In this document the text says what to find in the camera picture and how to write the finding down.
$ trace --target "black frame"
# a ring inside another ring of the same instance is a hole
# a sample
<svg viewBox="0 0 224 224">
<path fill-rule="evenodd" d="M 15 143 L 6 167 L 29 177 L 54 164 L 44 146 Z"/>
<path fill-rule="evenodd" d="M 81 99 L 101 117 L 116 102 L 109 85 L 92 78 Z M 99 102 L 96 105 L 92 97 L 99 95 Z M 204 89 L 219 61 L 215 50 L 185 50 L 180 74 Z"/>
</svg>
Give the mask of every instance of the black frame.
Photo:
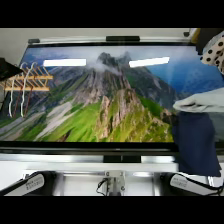
<svg viewBox="0 0 224 224">
<path fill-rule="evenodd" d="M 71 47 L 71 46 L 195 46 L 186 42 L 88 42 L 29 44 L 28 48 Z M 224 155 L 224 142 L 216 143 L 217 154 Z M 175 143 L 141 142 L 25 142 L 0 141 L 0 153 L 41 154 L 41 155 L 153 155 L 175 156 L 178 147 Z"/>
</svg>

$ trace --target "white wall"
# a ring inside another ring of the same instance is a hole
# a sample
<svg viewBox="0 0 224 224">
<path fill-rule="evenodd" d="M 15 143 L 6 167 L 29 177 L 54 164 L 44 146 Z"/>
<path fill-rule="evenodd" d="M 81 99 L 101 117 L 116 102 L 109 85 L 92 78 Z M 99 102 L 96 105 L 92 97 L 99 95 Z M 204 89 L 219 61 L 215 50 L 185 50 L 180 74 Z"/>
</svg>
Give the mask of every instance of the white wall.
<svg viewBox="0 0 224 224">
<path fill-rule="evenodd" d="M 0 28 L 0 57 L 16 64 L 31 38 L 68 36 L 169 36 L 183 37 L 189 28 Z"/>
</svg>

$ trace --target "navy blue cloth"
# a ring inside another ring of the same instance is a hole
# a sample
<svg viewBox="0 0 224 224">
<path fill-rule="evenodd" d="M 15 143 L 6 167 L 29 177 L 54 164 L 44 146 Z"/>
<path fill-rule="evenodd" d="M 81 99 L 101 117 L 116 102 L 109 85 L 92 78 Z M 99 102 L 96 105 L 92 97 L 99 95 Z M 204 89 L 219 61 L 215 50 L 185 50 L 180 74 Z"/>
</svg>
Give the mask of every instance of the navy blue cloth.
<svg viewBox="0 0 224 224">
<path fill-rule="evenodd" d="M 215 129 L 207 113 L 180 112 L 172 126 L 180 152 L 179 171 L 189 175 L 220 177 Z"/>
</svg>

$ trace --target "black cloth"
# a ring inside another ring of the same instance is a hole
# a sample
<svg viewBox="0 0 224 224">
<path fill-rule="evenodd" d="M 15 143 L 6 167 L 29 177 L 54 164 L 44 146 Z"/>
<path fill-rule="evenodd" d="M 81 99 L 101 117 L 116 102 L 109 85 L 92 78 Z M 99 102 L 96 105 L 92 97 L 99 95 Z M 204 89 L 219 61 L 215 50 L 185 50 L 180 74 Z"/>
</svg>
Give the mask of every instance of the black cloth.
<svg viewBox="0 0 224 224">
<path fill-rule="evenodd" d="M 223 30 L 224 28 L 201 28 L 198 35 L 198 42 L 196 44 L 196 51 L 198 52 L 198 55 L 202 55 L 206 44 Z"/>
<path fill-rule="evenodd" d="M 220 177 L 215 129 L 207 113 L 180 112 L 172 126 L 180 152 L 179 171 L 189 175 Z"/>
</svg>

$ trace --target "blue sky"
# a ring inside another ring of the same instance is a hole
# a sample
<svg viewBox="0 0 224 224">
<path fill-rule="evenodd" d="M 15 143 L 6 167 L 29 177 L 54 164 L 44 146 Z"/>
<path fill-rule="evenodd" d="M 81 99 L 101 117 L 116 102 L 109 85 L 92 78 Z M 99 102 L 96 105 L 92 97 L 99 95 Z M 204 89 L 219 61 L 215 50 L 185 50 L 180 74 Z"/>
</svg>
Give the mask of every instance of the blue sky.
<svg viewBox="0 0 224 224">
<path fill-rule="evenodd" d="M 119 57 L 129 52 L 132 60 L 170 57 L 168 64 L 148 66 L 148 69 L 171 85 L 177 92 L 198 93 L 224 87 L 216 66 L 202 64 L 194 46 L 91 46 L 29 48 L 23 61 L 85 58 L 87 64 L 96 61 L 102 52 Z"/>
</svg>

